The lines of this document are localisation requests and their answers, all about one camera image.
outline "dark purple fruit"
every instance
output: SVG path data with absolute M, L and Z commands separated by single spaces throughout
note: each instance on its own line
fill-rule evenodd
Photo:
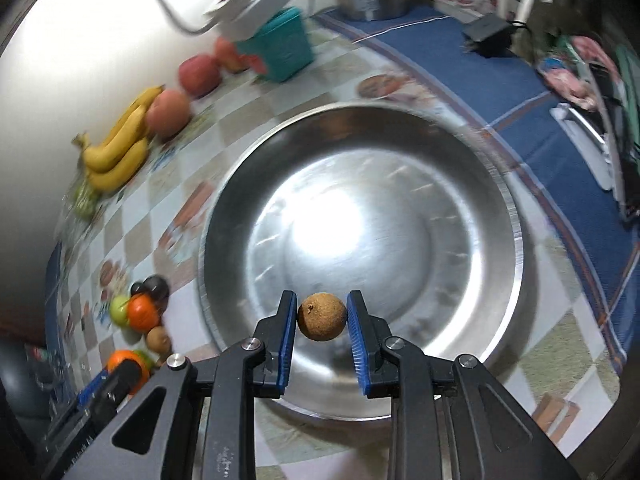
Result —
M 148 292 L 148 289 L 146 288 L 146 285 L 142 282 L 135 282 L 133 285 L 131 285 L 131 296 L 135 296 L 136 294 L 143 294 L 144 292 Z
M 151 296 L 151 299 L 156 303 L 164 301 L 169 297 L 169 284 L 167 283 L 167 280 L 159 274 L 149 276 L 145 280 L 144 285 L 146 287 L 146 291 Z

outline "orange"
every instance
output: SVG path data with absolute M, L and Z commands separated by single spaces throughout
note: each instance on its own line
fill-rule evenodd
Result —
M 149 380 L 149 368 L 146 367 L 142 357 L 131 350 L 116 350 L 111 354 L 111 357 L 109 357 L 109 360 L 107 361 L 107 371 L 109 373 L 113 372 L 118 365 L 126 359 L 131 359 L 132 361 L 137 362 L 142 370 L 142 377 L 140 377 L 140 381 L 131 390 L 131 395 L 133 395 Z
M 145 334 L 160 324 L 160 315 L 148 294 L 136 294 L 129 300 L 127 318 L 133 330 Z

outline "red apple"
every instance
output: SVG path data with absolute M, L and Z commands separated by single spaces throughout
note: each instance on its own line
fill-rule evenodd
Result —
M 220 65 L 232 74 L 236 74 L 247 69 L 247 64 L 242 59 L 242 56 L 238 54 L 236 46 L 226 38 L 219 36 L 214 44 L 213 50 L 216 59 L 220 62 Z
M 191 119 L 189 98 L 179 90 L 167 89 L 154 99 L 145 119 L 153 133 L 161 140 L 169 140 Z
M 202 97 L 216 88 L 222 78 L 216 59 L 209 54 L 198 54 L 180 65 L 178 80 L 188 94 Z

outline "blue mat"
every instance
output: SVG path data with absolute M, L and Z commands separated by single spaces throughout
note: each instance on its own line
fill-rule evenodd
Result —
M 397 62 L 472 126 L 490 134 L 496 152 L 520 175 L 558 230 L 612 362 L 622 371 L 635 332 L 640 285 L 640 269 L 634 265 L 636 232 L 622 226 L 612 194 L 596 184 L 549 114 L 559 101 L 535 71 L 515 56 L 485 59 L 466 53 L 463 25 L 442 16 L 421 6 L 384 22 L 349 22 L 337 11 L 316 18 Z

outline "checkered tablecloth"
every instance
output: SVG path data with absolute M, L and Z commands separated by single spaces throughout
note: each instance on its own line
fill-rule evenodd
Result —
M 194 103 L 197 115 L 177 139 L 153 147 L 143 169 L 102 204 L 78 243 L 63 248 L 58 327 L 76 390 L 102 370 L 115 349 L 145 348 L 139 335 L 110 324 L 105 306 L 110 295 L 150 274 L 170 281 L 172 294 L 162 320 L 174 351 L 192 360 L 214 355 L 198 300 L 194 254 L 208 203 L 190 221 L 188 236 L 173 240 L 172 222 L 194 195 L 215 190 L 262 134 L 300 112 L 359 97 L 360 82 L 377 75 L 401 81 L 401 88 L 387 98 L 465 124 L 385 57 L 307 25 L 316 52 L 311 66 L 284 84 L 250 72 L 227 77 L 219 89 Z M 471 129 L 468 134 L 470 139 L 476 135 Z M 569 454 L 612 406 L 618 378 L 562 243 L 516 174 L 506 178 L 530 235 L 535 272 L 510 342 L 492 371 L 529 413 L 541 410 L 549 397 L 567 401 L 571 416 L 550 423 L 547 432 Z M 111 271 L 107 285 L 106 269 Z M 386 428 L 318 428 L 282 418 L 262 401 L 256 403 L 255 423 L 258 478 L 386 475 Z

